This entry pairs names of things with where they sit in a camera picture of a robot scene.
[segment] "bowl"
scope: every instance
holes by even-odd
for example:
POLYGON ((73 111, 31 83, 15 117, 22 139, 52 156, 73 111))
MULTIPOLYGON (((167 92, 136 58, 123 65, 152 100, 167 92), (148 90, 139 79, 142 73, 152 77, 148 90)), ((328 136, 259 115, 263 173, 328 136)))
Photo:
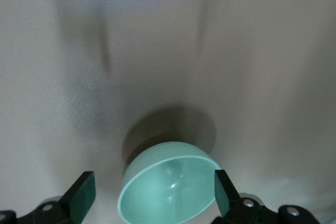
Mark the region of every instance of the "bowl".
POLYGON ((139 154, 125 171, 118 212, 128 224, 179 224, 215 199, 220 166, 194 145, 166 142, 139 154))

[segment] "white surface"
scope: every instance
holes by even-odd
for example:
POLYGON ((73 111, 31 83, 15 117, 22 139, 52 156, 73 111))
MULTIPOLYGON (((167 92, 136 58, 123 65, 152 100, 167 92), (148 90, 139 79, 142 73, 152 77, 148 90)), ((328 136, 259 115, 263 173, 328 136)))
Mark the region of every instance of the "white surface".
POLYGON ((180 104, 215 122, 239 191, 335 218, 335 0, 0 4, 0 209, 24 215, 94 170, 84 223, 122 223, 123 142, 180 104))

